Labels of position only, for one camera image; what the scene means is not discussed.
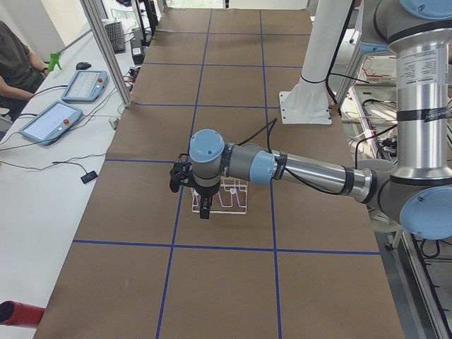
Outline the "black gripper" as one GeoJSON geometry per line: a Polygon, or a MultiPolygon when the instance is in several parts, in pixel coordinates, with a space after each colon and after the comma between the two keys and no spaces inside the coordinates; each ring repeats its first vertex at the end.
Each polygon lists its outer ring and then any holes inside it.
{"type": "Polygon", "coordinates": [[[218,192],[218,185],[216,184],[209,187],[196,185],[195,190],[201,196],[199,205],[200,218],[203,220],[208,220],[210,218],[212,197],[218,192]]]}

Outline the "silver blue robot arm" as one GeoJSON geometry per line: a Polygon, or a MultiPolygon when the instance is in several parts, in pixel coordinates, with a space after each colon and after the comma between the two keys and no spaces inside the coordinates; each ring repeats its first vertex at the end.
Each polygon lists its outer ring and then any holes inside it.
{"type": "Polygon", "coordinates": [[[210,215],[222,177],[268,184],[287,180],[325,194],[351,196],[423,239],[451,236],[451,168],[447,164],[450,1],[366,1],[362,42],[396,58],[397,162],[355,167],[258,146],[227,143],[212,129],[190,141],[191,183],[200,216],[210,215]]]}

